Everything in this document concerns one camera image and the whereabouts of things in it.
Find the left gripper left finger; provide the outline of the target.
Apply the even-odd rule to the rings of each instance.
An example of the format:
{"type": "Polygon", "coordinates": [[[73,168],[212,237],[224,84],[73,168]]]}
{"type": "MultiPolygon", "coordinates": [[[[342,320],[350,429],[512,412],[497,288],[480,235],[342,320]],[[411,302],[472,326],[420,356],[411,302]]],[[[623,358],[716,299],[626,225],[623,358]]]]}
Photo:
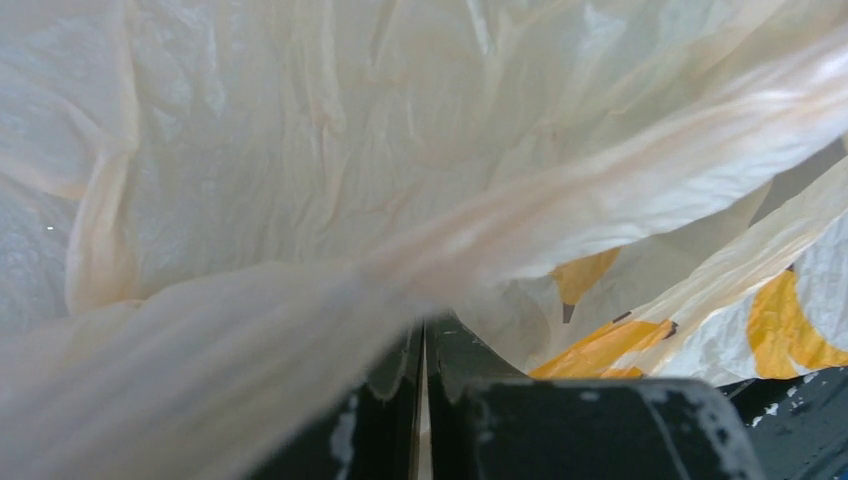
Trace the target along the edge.
{"type": "Polygon", "coordinates": [[[312,422],[252,479],[413,479],[417,475],[424,332],[394,345],[336,408],[312,422]]]}

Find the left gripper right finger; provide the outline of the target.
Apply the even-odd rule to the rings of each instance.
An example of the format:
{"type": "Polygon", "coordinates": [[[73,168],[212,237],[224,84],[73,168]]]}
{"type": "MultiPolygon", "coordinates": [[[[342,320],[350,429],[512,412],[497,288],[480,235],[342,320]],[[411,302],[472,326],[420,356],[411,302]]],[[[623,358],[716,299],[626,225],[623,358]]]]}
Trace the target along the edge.
{"type": "Polygon", "coordinates": [[[686,379],[534,380],[451,316],[424,329],[437,479],[761,479],[731,403],[686,379]]]}

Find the orange plastic bag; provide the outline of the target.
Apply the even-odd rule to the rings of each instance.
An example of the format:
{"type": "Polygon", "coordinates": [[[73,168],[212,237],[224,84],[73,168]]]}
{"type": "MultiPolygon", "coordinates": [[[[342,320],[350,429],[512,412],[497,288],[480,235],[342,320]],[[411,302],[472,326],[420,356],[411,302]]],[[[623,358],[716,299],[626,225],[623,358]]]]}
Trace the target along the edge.
{"type": "Polygon", "coordinates": [[[847,237],[843,1],[5,1],[1,475],[235,479],[454,311],[776,377],[847,237]]]}

